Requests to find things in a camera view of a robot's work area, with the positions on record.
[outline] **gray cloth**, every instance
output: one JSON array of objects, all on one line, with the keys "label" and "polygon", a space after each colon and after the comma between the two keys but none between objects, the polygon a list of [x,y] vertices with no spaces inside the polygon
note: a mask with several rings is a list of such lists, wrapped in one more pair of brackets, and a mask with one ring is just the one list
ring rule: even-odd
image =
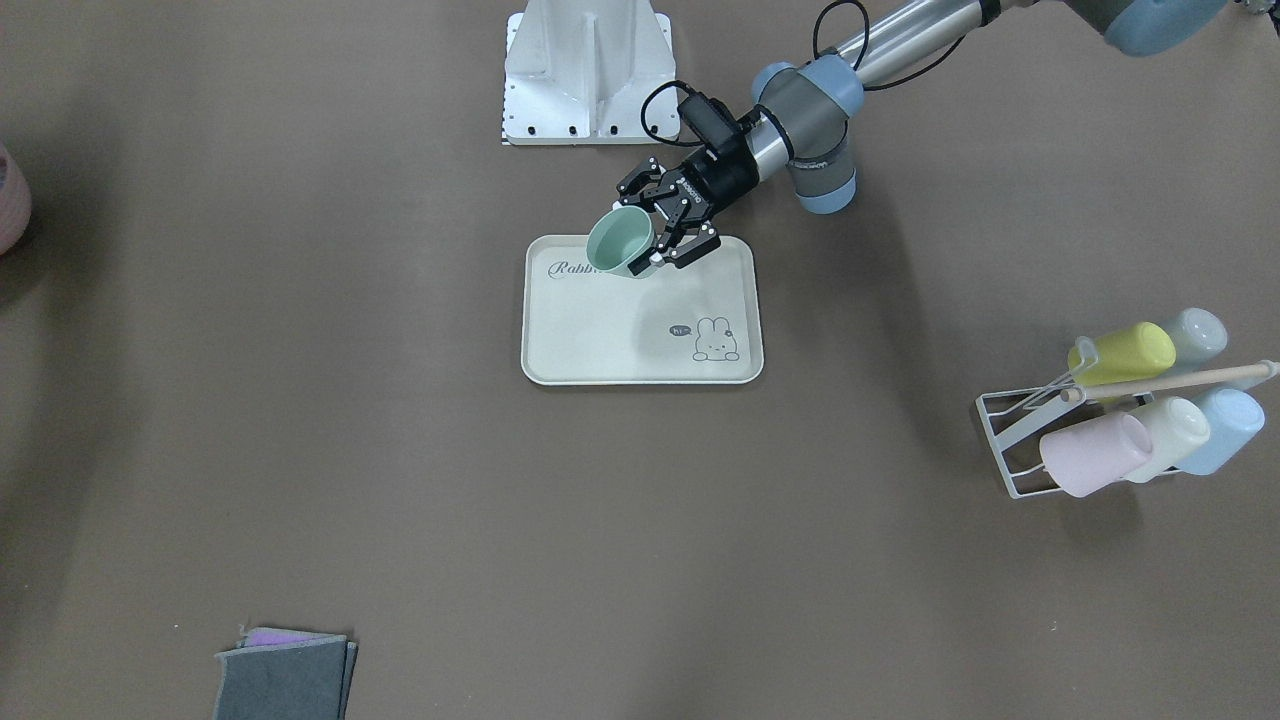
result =
[{"label": "gray cloth", "polygon": [[238,647],[216,657],[223,684],[214,720],[342,720],[347,711],[356,643],[344,635]]}]

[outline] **rabbit illustration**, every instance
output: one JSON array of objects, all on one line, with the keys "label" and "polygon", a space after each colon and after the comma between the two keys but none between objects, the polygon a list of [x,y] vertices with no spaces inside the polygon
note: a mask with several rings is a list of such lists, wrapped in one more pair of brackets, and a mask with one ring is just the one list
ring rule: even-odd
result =
[{"label": "rabbit illustration", "polygon": [[694,342],[694,360],[737,360],[737,340],[724,318],[698,320],[698,340]]}]

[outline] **white plastic bracket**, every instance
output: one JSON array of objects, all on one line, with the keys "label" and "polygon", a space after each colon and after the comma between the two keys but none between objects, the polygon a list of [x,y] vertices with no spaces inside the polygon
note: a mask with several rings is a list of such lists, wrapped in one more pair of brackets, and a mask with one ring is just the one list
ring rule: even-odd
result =
[{"label": "white plastic bracket", "polygon": [[[640,105],[676,77],[671,19],[649,0],[529,0],[507,20],[506,69],[506,143],[653,142]],[[649,124],[680,132],[675,90],[649,104]]]}]

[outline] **black cable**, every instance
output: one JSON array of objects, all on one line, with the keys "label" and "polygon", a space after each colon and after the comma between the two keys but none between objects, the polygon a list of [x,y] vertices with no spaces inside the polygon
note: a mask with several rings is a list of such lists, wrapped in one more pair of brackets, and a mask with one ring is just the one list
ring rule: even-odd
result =
[{"label": "black cable", "polygon": [[904,82],[910,82],[910,81],[913,81],[913,79],[923,76],[924,73],[927,73],[927,72],[932,70],[933,68],[941,65],[942,60],[946,60],[948,56],[951,56],[951,54],[955,53],[956,47],[960,47],[960,41],[964,40],[964,38],[965,38],[965,36],[963,36],[963,35],[960,37],[957,37],[956,41],[951,44],[951,47],[947,47],[947,51],[943,53],[942,56],[938,58],[937,60],[929,63],[929,65],[927,68],[924,68],[922,70],[918,70],[918,72],[914,72],[914,73],[906,76],[902,79],[895,79],[893,82],[886,82],[884,85],[868,85],[863,90],[865,90],[867,92],[876,92],[877,90],[888,90],[891,87],[897,87],[897,86],[902,85]]},{"label": "black cable", "polygon": [[[694,147],[701,145],[701,142],[698,142],[696,140],[681,141],[681,140],[667,140],[666,137],[658,137],[655,132],[649,129],[649,118],[646,117],[646,114],[649,113],[649,102],[653,102],[653,99],[657,97],[659,92],[667,90],[668,87],[678,87],[680,90],[684,90],[689,95],[696,92],[687,82],[682,79],[669,79],[659,85],[653,90],[653,92],[649,94],[649,97],[644,99],[644,104],[640,105],[640,128],[644,129],[644,133],[649,136],[649,140],[653,140],[654,142],[660,142],[663,145],[675,145],[676,147]],[[676,137],[680,137],[678,131],[676,132]]]},{"label": "black cable", "polygon": [[818,59],[818,31],[822,29],[822,19],[827,17],[827,13],[841,5],[854,5],[858,8],[858,12],[863,14],[863,47],[858,51],[858,59],[854,60],[854,69],[856,70],[861,67],[863,58],[867,56],[867,46],[872,44],[872,17],[867,13],[867,6],[859,0],[836,0],[818,13],[818,19],[813,23],[813,59]]}]

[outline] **blue joint cap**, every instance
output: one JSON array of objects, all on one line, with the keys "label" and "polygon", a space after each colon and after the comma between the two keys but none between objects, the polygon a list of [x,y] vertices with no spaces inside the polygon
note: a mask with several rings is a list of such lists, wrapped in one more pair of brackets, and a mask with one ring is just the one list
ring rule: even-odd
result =
[{"label": "blue joint cap", "polygon": [[759,102],[760,97],[764,95],[765,86],[769,81],[777,77],[782,70],[792,70],[795,65],[791,63],[769,63],[764,65],[764,69],[756,73],[755,79],[751,81],[751,102]]},{"label": "blue joint cap", "polygon": [[858,192],[858,170],[854,170],[854,177],[849,178],[849,182],[832,190],[827,195],[819,195],[817,197],[808,197],[804,195],[796,195],[800,200],[800,205],[805,210],[809,210],[814,215],[829,215],[838,210],[844,210],[846,205],[854,201],[854,195]]},{"label": "blue joint cap", "polygon": [[1164,53],[1208,24],[1226,0],[1133,0],[1102,36],[1133,58]]},{"label": "blue joint cap", "polygon": [[863,81],[840,55],[823,55],[801,68],[800,74],[826,92],[845,115],[852,118],[861,109]]}]

